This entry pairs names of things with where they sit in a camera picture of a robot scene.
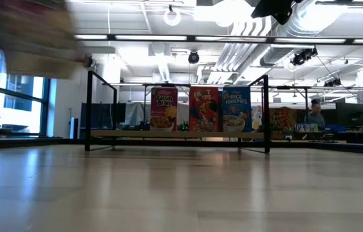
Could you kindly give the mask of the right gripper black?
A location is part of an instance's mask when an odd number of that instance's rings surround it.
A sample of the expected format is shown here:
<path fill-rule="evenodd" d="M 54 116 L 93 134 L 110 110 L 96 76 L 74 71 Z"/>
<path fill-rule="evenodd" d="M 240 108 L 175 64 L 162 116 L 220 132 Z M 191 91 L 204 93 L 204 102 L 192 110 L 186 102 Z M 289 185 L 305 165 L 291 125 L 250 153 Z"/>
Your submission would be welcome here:
<path fill-rule="evenodd" d="M 299 4 L 303 0 L 260 0 L 251 14 L 253 19 L 271 16 L 280 25 L 284 25 L 290 19 L 293 4 Z"/>

